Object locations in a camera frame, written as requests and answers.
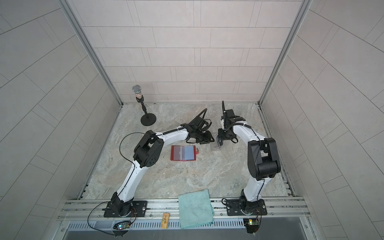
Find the red card holder wallet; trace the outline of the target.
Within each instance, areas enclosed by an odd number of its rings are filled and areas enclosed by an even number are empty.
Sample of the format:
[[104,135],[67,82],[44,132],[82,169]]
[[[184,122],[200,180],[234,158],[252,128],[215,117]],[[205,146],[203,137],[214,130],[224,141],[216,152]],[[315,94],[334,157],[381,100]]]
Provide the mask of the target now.
[[198,154],[199,150],[196,146],[172,146],[171,161],[195,161]]

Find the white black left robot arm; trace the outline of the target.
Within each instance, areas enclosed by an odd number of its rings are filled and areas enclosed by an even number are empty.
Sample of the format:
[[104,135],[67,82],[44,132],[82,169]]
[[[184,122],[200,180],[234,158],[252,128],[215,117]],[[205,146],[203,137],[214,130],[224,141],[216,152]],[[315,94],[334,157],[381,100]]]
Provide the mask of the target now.
[[146,171],[158,161],[163,147],[191,138],[201,145],[212,143],[215,140],[209,131],[211,125],[212,121],[197,116],[190,123],[166,132],[155,133],[149,130],[144,133],[134,149],[131,169],[121,187],[108,202],[106,213],[114,217],[130,214],[133,211],[132,202],[136,189]]

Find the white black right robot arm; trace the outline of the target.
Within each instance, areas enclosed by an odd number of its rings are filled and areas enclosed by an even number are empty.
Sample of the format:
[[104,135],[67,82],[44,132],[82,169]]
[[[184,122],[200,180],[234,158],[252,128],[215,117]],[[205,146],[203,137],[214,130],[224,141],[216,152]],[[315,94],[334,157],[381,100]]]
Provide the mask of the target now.
[[222,127],[218,129],[218,145],[221,147],[224,141],[236,144],[239,139],[243,140],[247,145],[247,166],[250,173],[249,181],[239,199],[226,201],[228,215],[266,215],[262,191],[281,172],[277,143],[273,138],[258,134],[244,118],[235,115],[233,110],[223,108],[221,124]]

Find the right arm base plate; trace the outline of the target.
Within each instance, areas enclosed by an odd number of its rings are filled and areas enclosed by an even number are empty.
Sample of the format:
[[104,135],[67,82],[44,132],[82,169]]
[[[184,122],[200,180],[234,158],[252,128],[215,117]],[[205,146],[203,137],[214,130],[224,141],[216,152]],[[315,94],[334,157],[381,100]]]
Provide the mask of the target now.
[[222,199],[226,206],[228,216],[266,216],[268,214],[263,199],[249,202],[246,198]]

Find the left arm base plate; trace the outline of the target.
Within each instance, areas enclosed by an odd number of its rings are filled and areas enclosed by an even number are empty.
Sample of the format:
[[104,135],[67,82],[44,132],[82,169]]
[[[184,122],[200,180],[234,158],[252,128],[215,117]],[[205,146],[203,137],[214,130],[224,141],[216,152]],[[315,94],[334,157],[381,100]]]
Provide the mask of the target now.
[[131,201],[129,204],[123,204],[119,213],[112,202],[108,202],[103,208],[104,218],[127,218],[127,217],[144,217],[147,210],[147,201]]

